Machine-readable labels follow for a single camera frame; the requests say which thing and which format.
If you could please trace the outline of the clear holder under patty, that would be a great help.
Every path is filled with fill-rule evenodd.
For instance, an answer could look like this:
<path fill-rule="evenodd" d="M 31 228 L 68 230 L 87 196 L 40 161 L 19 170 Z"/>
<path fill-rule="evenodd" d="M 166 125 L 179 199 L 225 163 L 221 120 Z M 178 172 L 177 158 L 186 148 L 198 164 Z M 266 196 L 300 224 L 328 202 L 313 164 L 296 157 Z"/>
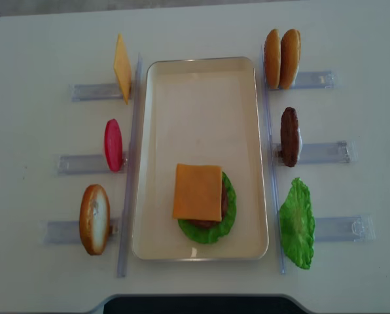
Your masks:
<path fill-rule="evenodd" d="M 303 143 L 297 165 L 300 164 L 336 164 L 357 161 L 357 152 L 353 141 L 333 143 Z"/>

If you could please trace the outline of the meat patty on tray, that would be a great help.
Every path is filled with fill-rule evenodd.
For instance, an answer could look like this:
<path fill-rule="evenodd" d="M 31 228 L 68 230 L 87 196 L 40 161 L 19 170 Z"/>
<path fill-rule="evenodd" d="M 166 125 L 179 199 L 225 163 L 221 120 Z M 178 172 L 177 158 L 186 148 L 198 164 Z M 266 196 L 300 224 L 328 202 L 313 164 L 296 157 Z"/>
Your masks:
<path fill-rule="evenodd" d="M 228 210 L 228 196 L 227 196 L 227 191 L 226 187 L 224 185 L 224 182 L 222 182 L 222 192 L 221 192 L 221 222 L 224 221 L 224 218 L 227 214 Z M 204 229 L 210 229 L 218 224 L 220 222 L 217 221 L 212 221 L 212 220 L 187 220 L 188 223 L 190 223 L 193 226 L 197 226 L 199 228 L 204 228 Z"/>

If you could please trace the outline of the clear holder under bread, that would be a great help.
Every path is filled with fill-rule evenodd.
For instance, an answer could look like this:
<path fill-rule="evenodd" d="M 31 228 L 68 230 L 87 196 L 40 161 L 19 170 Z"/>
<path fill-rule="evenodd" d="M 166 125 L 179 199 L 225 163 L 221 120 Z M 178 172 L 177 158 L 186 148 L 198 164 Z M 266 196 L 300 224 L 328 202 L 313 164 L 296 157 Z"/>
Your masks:
<path fill-rule="evenodd" d="M 43 220 L 39 223 L 40 240 L 46 245 L 79 245 L 79 221 Z"/>

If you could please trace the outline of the upright green lettuce leaf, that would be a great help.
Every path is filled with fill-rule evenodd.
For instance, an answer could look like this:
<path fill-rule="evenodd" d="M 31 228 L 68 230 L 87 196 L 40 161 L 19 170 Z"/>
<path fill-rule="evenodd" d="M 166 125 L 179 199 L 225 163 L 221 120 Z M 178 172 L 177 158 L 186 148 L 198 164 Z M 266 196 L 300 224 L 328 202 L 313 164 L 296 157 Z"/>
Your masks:
<path fill-rule="evenodd" d="M 291 182 L 289 193 L 279 210 L 281 246 L 297 267 L 308 270 L 314 256 L 315 217 L 308 186 L 299 178 Z"/>

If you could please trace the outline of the clear holder under cheese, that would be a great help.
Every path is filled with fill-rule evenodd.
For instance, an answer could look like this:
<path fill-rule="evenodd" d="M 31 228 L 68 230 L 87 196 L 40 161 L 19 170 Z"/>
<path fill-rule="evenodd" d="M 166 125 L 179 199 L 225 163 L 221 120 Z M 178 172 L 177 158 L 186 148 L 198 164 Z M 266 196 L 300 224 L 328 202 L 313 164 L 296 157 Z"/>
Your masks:
<path fill-rule="evenodd" d="M 72 101 L 96 101 L 122 99 L 123 94 L 117 83 L 70 84 Z"/>

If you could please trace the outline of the upright cheese slice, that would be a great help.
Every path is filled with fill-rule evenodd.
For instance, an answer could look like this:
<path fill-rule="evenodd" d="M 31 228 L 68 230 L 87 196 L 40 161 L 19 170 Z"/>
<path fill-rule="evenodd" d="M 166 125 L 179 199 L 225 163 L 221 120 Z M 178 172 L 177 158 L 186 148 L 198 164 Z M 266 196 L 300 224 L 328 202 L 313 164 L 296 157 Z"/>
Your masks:
<path fill-rule="evenodd" d="M 115 58 L 113 69 L 124 101 L 128 104 L 132 84 L 132 68 L 130 65 L 126 46 L 122 35 L 119 33 L 116 42 Z"/>

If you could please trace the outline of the upright bread bun left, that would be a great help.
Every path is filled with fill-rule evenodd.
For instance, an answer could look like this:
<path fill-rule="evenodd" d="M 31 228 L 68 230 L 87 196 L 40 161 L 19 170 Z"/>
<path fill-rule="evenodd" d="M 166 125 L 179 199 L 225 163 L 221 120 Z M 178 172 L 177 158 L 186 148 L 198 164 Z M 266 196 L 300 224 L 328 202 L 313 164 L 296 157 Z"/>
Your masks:
<path fill-rule="evenodd" d="M 91 184 L 84 191 L 79 217 L 80 240 L 89 255 L 104 252 L 109 228 L 110 204 L 106 191 L 100 184 Z"/>

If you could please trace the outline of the upright brown meat patty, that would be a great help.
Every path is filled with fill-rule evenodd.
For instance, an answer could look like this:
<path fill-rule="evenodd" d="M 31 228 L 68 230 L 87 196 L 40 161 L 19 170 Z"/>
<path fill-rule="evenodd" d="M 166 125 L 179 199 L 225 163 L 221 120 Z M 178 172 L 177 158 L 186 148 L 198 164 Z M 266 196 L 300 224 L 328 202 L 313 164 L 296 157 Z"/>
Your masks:
<path fill-rule="evenodd" d="M 294 167 L 300 152 L 300 132 L 296 110 L 287 107 L 281 116 L 281 155 L 287 167 Z"/>

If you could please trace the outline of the clear holder under buns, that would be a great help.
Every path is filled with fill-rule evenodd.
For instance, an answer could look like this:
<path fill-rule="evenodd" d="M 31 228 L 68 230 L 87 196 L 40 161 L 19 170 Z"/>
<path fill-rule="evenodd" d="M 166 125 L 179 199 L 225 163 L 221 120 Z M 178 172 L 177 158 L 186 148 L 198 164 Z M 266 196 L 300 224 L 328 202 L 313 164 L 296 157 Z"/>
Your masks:
<path fill-rule="evenodd" d="M 331 89 L 339 85 L 334 71 L 301 71 L 290 85 L 290 89 Z"/>

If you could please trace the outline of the upright red tomato slice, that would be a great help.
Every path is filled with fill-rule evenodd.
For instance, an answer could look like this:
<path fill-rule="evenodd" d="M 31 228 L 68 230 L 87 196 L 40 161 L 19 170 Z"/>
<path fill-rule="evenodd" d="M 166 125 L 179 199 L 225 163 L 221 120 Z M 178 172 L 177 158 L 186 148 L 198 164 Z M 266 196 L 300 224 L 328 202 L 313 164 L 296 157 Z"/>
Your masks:
<path fill-rule="evenodd" d="M 114 172 L 120 171 L 123 164 L 122 134 L 115 119 L 109 120 L 106 124 L 104 149 L 109 169 Z"/>

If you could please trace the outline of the clear holder under tomato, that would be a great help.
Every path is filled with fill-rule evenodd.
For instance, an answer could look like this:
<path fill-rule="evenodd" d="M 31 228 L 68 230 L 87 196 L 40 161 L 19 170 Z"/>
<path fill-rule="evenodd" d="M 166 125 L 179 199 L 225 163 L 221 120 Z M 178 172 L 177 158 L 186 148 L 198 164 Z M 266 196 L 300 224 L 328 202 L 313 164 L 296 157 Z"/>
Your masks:
<path fill-rule="evenodd" d="M 113 173 L 104 154 L 62 154 L 54 158 L 58 175 L 93 175 Z"/>

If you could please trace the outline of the clear holder under lettuce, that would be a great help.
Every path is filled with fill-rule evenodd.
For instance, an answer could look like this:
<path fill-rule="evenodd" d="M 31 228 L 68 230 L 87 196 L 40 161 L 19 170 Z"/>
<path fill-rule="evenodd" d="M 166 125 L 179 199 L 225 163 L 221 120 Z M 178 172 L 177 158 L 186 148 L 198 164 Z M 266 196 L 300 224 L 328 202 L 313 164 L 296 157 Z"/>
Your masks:
<path fill-rule="evenodd" d="M 316 242 L 373 241 L 375 231 L 370 215 L 315 219 Z"/>

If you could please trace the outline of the clear long rail right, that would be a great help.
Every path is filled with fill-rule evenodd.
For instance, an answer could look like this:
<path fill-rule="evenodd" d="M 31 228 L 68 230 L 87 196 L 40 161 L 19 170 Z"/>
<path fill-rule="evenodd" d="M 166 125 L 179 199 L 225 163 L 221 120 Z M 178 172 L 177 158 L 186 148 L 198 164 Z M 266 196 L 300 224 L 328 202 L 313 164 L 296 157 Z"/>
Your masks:
<path fill-rule="evenodd" d="M 267 153 L 268 153 L 268 173 L 270 176 L 270 188 L 272 196 L 272 208 L 274 212 L 274 228 L 275 228 L 275 246 L 279 262 L 279 272 L 281 275 L 286 274 L 285 255 L 281 246 L 281 228 L 279 223 L 279 193 L 277 184 L 277 174 L 274 166 L 273 140 L 272 140 L 272 119 L 270 115 L 269 88 L 265 74 L 265 59 L 264 45 L 261 46 L 261 62 L 262 62 L 262 103 L 264 107 L 264 119 L 266 124 L 266 132 L 268 138 Z"/>

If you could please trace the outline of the cream rectangular tray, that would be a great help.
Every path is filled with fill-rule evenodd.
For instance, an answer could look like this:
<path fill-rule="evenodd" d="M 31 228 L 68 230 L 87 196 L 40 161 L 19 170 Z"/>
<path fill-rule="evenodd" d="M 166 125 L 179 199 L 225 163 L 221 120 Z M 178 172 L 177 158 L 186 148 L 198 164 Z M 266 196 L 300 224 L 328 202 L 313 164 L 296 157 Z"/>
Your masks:
<path fill-rule="evenodd" d="M 257 84 L 246 57 L 158 61 L 147 71 L 136 167 L 132 251 L 142 260 L 253 260 L 268 250 Z M 172 217 L 177 164 L 220 166 L 236 218 L 214 244 Z"/>

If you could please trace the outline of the cheese slice on burger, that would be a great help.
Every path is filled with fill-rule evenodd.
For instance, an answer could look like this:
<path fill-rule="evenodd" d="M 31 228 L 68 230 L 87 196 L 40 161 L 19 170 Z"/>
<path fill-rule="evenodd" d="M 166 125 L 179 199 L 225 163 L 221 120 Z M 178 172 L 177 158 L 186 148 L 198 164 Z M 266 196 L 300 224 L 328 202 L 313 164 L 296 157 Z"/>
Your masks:
<path fill-rule="evenodd" d="M 177 164 L 173 218 L 220 222 L 222 167 Z"/>

